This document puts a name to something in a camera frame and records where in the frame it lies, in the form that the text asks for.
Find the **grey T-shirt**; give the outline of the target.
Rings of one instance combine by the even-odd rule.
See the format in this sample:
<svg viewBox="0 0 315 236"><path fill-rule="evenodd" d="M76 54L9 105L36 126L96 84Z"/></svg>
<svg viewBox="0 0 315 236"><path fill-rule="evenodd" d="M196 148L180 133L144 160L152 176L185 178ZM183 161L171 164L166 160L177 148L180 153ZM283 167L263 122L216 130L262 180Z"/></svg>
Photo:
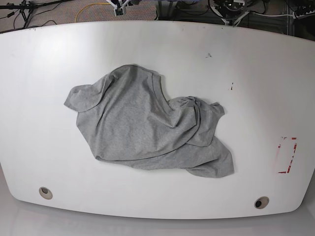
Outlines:
<svg viewBox="0 0 315 236"><path fill-rule="evenodd" d="M123 65L74 87L64 105L77 112L76 125L98 161L209 178L234 173L231 152L215 137L224 108L193 96L167 100L156 72Z"/></svg>

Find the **red tape rectangle marking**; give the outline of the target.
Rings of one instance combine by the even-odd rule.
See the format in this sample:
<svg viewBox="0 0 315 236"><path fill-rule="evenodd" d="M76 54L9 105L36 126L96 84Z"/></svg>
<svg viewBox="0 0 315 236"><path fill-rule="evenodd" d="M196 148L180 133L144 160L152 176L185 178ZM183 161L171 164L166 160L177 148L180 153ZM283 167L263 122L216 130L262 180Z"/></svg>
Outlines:
<svg viewBox="0 0 315 236"><path fill-rule="evenodd" d="M276 173L288 174L297 148L297 138L281 137L276 153Z"/></svg>

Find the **white power strip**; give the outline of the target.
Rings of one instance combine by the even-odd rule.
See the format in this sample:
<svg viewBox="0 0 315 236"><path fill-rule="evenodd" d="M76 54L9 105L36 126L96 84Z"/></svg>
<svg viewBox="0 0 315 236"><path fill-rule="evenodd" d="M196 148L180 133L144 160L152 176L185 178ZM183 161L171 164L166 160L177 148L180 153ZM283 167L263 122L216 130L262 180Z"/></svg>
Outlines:
<svg viewBox="0 0 315 236"><path fill-rule="evenodd" d="M303 19L310 16L315 15L315 6L314 5L308 5L308 6L301 6L296 9L296 11L293 13L294 19Z"/></svg>

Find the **black tripod stand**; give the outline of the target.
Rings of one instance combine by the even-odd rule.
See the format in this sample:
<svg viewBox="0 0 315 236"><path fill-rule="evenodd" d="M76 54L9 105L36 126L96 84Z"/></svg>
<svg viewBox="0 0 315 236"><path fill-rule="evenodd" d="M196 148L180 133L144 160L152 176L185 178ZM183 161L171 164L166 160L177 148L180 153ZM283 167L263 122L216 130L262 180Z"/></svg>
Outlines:
<svg viewBox="0 0 315 236"><path fill-rule="evenodd" d="M23 26L21 28L18 28L19 30L21 30L21 29L26 29L29 26L31 22L31 16L35 10L42 7L58 5L58 4L70 2L70 1L71 0L56 0L56 1L45 2L45 3L34 3L31 0L23 0L21 1L19 5L15 5L13 3L8 2L6 5L1 5L0 9L1 10L17 10L24 20ZM15 20L13 21L13 29L14 30L17 29L15 28Z"/></svg>

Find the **grey metal frame post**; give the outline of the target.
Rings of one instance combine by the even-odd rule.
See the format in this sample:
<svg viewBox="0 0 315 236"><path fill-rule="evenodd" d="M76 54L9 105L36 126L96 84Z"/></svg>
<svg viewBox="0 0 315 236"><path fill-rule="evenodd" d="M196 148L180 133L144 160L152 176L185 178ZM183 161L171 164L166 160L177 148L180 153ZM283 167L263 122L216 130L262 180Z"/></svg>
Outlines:
<svg viewBox="0 0 315 236"><path fill-rule="evenodd" d="M285 0L284 1L285 4L286 4L286 13L288 15L292 15L293 14L293 10L289 4L289 1L288 0ZM291 16L287 16L287 35L289 36L294 36L294 25L293 25L293 17Z"/></svg>

